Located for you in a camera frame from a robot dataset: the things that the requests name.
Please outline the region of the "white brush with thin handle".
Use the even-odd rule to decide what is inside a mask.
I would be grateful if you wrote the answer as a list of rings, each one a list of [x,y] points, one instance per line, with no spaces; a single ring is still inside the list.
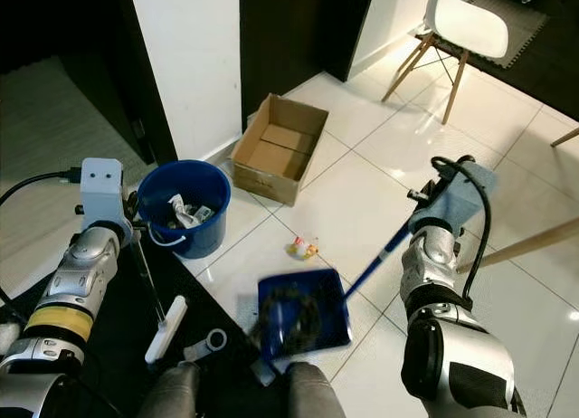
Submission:
[[[150,274],[140,237],[137,237],[134,241],[133,248],[138,261],[142,282],[144,282],[146,286],[150,302],[153,303],[153,310],[155,310],[157,314],[157,334],[150,340],[149,347],[144,356],[146,364],[152,366],[168,351],[171,340],[176,336],[176,331],[183,318],[185,318],[189,305],[187,305],[186,298],[178,294],[174,297],[166,313],[162,313],[160,294],[157,293],[156,284],[154,284],[152,274]]]

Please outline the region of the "crumpled white paper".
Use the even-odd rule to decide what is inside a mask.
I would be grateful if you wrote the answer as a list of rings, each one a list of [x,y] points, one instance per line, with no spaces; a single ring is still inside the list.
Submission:
[[[180,195],[173,195],[168,200],[171,207],[171,216],[166,220],[166,228],[191,229],[203,226],[214,218],[216,211],[205,204],[190,204]]]

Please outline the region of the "blue long-handled dustpan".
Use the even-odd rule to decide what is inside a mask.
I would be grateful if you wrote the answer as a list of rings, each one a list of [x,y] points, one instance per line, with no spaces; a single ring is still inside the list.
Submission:
[[[269,344],[270,339],[261,331],[257,318],[255,327],[250,331],[250,338],[257,343],[261,359],[271,361],[287,356],[303,355],[303,353],[319,351],[320,349],[347,347],[351,343],[348,302],[353,298],[353,294],[380,269],[390,253],[400,247],[402,241],[408,239],[409,235],[408,226],[403,223],[403,226],[394,233],[392,239],[384,246],[379,255],[369,262],[364,272],[348,287],[343,285],[342,276],[338,271],[331,268],[282,273],[258,281],[258,318],[261,315],[261,303],[269,297],[274,289],[294,287],[294,289],[301,291],[309,291],[318,299],[322,323],[321,336],[316,339],[313,347],[308,347],[303,351],[287,352],[276,343]]]

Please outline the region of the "black curved plastic piece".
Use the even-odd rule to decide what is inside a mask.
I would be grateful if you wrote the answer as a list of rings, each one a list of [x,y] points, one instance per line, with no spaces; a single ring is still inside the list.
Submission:
[[[277,287],[261,303],[258,324],[271,346],[287,352],[313,347],[322,330],[318,299],[297,287]]]

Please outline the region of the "yellow red snack wrapper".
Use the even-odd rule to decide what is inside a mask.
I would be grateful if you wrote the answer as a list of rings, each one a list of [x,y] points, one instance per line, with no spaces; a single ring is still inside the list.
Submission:
[[[292,243],[286,245],[286,253],[294,260],[307,261],[318,255],[318,247],[302,237],[295,237]]]

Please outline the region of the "open cardboard box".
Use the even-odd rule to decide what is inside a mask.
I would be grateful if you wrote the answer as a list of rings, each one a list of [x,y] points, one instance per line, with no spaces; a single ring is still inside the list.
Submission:
[[[293,206],[329,111],[269,94],[232,153],[239,189]]]

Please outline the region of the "dark foam floor mat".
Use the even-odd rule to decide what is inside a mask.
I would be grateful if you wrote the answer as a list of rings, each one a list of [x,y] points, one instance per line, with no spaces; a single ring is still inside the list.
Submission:
[[[579,123],[579,0],[508,1],[546,14],[545,25],[512,66],[471,65]]]

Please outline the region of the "grey right robot leg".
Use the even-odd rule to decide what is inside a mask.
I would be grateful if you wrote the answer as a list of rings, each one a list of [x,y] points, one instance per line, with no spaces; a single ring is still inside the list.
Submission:
[[[311,363],[292,363],[289,378],[287,418],[346,418],[329,378]]]

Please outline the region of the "grey robot leg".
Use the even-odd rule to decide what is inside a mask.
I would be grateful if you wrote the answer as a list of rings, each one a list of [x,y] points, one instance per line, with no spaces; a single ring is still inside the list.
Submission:
[[[287,418],[346,418],[329,378],[311,363],[292,363],[289,378]]]
[[[195,418],[200,368],[195,363],[178,363],[158,377],[149,390],[136,418]]]

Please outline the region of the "blue plastic bucket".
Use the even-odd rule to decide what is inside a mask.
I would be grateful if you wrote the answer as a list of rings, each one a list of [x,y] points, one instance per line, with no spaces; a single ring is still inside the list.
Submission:
[[[187,260],[211,255],[223,243],[231,184],[218,166],[199,160],[177,160],[149,171],[137,190],[138,211],[145,224],[145,239]],[[178,223],[171,200],[178,197],[192,212],[211,212],[198,226],[175,228]]]

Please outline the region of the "wooden furniture leg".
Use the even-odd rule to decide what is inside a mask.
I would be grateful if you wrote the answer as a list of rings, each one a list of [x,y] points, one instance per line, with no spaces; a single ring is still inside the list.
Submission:
[[[567,134],[564,134],[562,137],[559,137],[555,141],[551,142],[550,147],[558,147],[564,144],[564,142],[579,137],[579,128],[575,128],[574,131],[570,131]]]
[[[488,252],[486,243],[481,243],[479,247],[484,250],[484,257],[481,261],[474,261],[470,258],[469,264],[464,264],[458,268],[458,273],[469,273],[472,265],[477,264],[480,269],[487,268],[489,265],[512,260],[514,257],[526,255],[526,253],[534,252],[535,250],[550,247],[550,245],[558,244],[559,242],[579,235],[579,218],[565,221],[565,223],[558,224],[550,229],[546,229],[541,233],[528,237],[528,239],[520,242],[512,243],[503,249],[491,250]]]

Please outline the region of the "grey left robot leg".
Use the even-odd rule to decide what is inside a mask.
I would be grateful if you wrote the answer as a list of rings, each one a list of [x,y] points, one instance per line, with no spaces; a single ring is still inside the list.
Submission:
[[[149,390],[136,418],[195,418],[200,368],[195,363],[178,363],[158,377]]]

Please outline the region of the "white chair with wooden legs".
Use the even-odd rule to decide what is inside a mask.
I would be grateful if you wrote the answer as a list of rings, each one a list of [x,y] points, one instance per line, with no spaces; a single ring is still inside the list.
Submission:
[[[503,58],[508,53],[508,26],[495,13],[488,9],[476,7],[462,0],[429,0],[423,17],[426,33],[421,42],[404,60],[394,74],[393,82],[384,93],[381,101],[388,100],[406,76],[416,68],[418,61],[434,45],[434,39],[440,38],[446,43],[460,47],[458,71],[451,82],[442,123],[450,121],[452,104],[454,104],[463,73],[466,71],[469,55],[476,53],[480,57]]]

